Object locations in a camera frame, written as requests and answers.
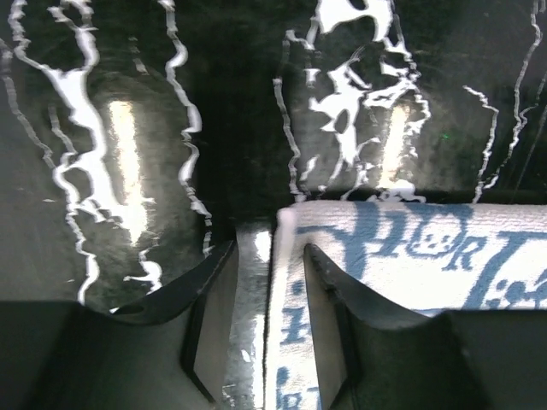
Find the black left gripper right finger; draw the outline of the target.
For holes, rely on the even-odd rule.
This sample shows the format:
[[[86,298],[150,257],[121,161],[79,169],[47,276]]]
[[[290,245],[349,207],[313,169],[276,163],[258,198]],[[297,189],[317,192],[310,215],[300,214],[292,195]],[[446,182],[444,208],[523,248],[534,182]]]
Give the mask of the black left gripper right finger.
[[[303,252],[325,409],[543,409],[541,310],[411,311]]]

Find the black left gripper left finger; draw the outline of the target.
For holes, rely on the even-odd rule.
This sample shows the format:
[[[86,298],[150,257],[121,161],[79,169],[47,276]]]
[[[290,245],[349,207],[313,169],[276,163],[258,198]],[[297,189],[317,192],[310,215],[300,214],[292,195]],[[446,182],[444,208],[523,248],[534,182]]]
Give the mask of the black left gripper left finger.
[[[238,245],[115,312],[3,302],[4,409],[215,409],[221,404]]]

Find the blue white patterned towel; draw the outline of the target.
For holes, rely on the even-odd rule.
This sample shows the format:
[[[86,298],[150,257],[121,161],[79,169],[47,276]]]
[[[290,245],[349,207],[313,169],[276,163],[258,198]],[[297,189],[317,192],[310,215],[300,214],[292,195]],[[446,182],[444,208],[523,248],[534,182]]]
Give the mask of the blue white patterned towel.
[[[543,206],[313,201],[283,208],[268,312],[268,409],[322,406],[304,284],[309,243],[358,282],[427,316],[546,307]]]

